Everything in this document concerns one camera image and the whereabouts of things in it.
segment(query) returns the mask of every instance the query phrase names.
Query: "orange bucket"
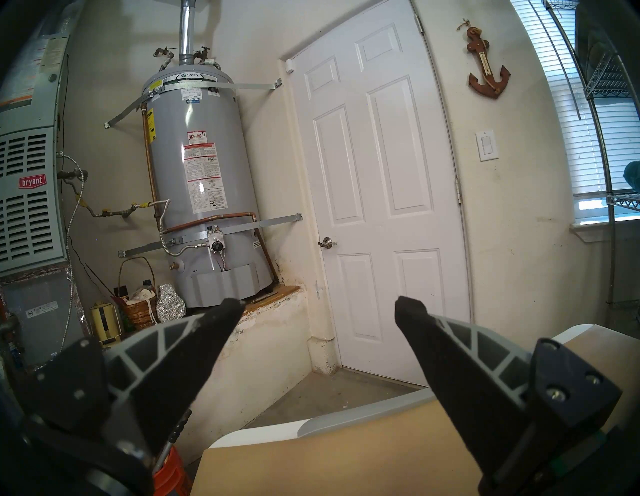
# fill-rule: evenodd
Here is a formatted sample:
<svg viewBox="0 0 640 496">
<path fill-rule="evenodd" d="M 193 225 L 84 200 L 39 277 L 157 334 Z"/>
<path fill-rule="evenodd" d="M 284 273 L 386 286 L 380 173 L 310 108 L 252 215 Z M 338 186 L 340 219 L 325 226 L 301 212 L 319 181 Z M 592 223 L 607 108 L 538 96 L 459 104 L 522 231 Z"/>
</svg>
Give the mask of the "orange bucket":
<svg viewBox="0 0 640 496">
<path fill-rule="evenodd" d="M 154 496 L 189 496 L 193 483 L 184 471 L 182 458 L 176 448 L 171 446 L 164 466 L 154 475 Z"/>
</svg>

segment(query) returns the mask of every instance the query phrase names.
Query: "metal vent pipe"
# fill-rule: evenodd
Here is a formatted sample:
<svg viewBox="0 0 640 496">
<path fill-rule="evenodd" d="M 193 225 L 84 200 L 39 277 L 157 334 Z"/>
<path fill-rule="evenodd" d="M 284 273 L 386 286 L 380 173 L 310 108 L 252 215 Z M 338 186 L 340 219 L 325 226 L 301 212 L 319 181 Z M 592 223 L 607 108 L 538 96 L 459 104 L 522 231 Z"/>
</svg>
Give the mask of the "metal vent pipe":
<svg viewBox="0 0 640 496">
<path fill-rule="evenodd" d="M 180 65 L 193 65 L 193 21 L 196 0 L 182 0 L 180 7 Z"/>
</svg>

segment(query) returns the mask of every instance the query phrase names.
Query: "wicker basket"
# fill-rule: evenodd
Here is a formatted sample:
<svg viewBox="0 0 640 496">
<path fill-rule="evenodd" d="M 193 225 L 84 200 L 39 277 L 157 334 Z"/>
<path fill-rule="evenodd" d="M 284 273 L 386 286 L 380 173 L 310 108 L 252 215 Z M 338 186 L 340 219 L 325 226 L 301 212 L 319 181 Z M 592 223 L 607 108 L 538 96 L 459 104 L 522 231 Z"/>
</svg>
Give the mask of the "wicker basket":
<svg viewBox="0 0 640 496">
<path fill-rule="evenodd" d="M 154 270 L 151 268 L 151 264 L 145 257 L 133 257 L 122 262 L 120 266 L 120 273 L 118 274 L 118 287 L 120 287 L 120 277 L 122 276 L 122 266 L 129 262 L 130 260 L 135 259 L 143 259 L 147 265 L 149 266 L 149 270 L 151 271 L 151 277 L 153 279 L 153 291 L 156 292 L 156 276 L 154 274 Z M 139 303 L 135 303 L 133 305 L 125 305 L 123 307 L 124 313 L 127 315 L 127 318 L 130 322 L 135 326 L 136 331 L 142 331 L 142 329 L 146 329 L 147 327 L 151 327 L 154 325 L 154 319 L 158 322 L 158 317 L 156 314 L 156 305 L 158 302 L 157 296 L 154 296 L 149 300 L 150 305 L 146 301 L 141 301 Z"/>
</svg>

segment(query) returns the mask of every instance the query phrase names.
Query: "yellow container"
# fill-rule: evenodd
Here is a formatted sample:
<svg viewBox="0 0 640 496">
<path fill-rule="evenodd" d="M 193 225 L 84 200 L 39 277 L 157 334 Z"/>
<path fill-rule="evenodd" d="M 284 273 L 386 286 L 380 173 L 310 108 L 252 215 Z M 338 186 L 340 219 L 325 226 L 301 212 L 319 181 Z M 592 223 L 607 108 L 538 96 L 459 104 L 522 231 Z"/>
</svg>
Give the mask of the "yellow container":
<svg viewBox="0 0 640 496">
<path fill-rule="evenodd" d="M 93 328 L 103 346 L 120 342 L 120 322 L 116 315 L 116 308 L 110 303 L 98 301 L 91 308 L 93 317 Z"/>
</svg>

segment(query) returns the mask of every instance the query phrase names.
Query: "yellow label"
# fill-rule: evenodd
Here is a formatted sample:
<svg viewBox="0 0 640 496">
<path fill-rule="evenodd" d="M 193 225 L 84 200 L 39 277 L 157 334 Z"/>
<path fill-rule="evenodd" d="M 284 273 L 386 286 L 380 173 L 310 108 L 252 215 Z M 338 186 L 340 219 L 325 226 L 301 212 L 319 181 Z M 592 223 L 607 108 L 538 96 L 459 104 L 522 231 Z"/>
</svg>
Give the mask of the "yellow label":
<svg viewBox="0 0 640 496">
<path fill-rule="evenodd" d="M 154 110 L 151 109 L 147 113 L 147 127 L 149 129 L 149 145 L 156 140 L 156 118 L 154 117 Z"/>
</svg>

